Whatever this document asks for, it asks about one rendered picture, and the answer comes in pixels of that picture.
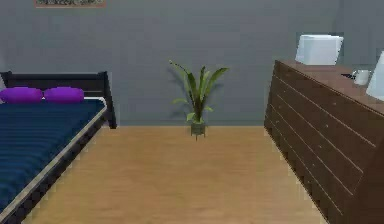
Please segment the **white mug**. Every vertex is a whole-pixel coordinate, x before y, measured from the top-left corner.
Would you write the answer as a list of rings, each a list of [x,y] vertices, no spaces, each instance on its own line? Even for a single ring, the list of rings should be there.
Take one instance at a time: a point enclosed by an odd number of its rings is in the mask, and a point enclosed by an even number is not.
[[[370,77],[369,70],[356,70],[352,73],[354,76],[354,83],[357,85],[366,85]]]

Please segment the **black bed with blue cover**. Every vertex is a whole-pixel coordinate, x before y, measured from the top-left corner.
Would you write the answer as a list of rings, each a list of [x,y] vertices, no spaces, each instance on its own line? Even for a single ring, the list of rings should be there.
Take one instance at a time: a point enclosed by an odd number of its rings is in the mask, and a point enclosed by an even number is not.
[[[82,89],[79,103],[0,103],[0,224],[21,224],[79,152],[107,124],[117,127],[109,76],[0,72],[4,89]]]

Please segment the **purple pillow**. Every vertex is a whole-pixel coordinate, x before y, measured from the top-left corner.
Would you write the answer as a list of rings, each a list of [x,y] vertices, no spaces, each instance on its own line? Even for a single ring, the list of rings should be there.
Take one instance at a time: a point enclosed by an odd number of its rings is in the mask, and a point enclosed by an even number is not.
[[[44,91],[44,98],[54,103],[79,103],[84,100],[82,89],[73,87],[54,87]]]
[[[36,103],[43,98],[40,89],[30,87],[12,87],[0,91],[0,100],[4,103]]]

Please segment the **white box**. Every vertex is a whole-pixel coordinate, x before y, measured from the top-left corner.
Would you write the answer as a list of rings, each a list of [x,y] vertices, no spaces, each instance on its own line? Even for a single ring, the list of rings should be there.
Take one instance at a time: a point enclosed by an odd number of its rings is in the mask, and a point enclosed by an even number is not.
[[[301,35],[295,60],[305,65],[335,65],[343,40],[342,36]]]

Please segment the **brown chest of drawers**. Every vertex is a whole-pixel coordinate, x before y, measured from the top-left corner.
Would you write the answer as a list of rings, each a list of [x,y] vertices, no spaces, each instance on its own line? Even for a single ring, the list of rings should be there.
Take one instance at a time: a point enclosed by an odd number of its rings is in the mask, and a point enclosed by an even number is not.
[[[329,224],[384,224],[384,102],[351,75],[277,60],[264,127]]]

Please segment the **green house plant in pot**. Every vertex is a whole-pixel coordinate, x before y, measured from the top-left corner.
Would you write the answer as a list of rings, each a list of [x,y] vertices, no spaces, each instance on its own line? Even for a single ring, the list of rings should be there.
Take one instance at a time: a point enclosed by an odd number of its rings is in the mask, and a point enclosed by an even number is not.
[[[186,121],[190,123],[190,135],[195,136],[198,140],[199,136],[206,137],[206,123],[203,118],[203,112],[213,112],[213,109],[207,105],[210,92],[215,82],[228,71],[227,67],[222,67],[210,73],[203,66],[200,69],[199,79],[196,79],[192,72],[188,71],[182,65],[169,61],[182,76],[184,90],[187,94],[186,98],[176,98],[173,104],[183,103],[191,107],[191,111],[186,115]]]

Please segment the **white lamp shade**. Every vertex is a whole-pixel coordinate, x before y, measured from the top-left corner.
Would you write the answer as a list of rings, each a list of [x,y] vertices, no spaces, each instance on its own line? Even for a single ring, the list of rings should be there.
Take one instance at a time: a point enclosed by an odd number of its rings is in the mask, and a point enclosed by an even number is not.
[[[366,89],[366,94],[378,100],[384,101],[384,51],[380,54]]]

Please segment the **framed picture on wall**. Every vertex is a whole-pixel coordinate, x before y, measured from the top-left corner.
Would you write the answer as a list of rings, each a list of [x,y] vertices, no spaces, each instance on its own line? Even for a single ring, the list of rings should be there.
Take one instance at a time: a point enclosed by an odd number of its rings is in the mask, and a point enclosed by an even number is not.
[[[107,0],[34,0],[36,8],[100,8]]]

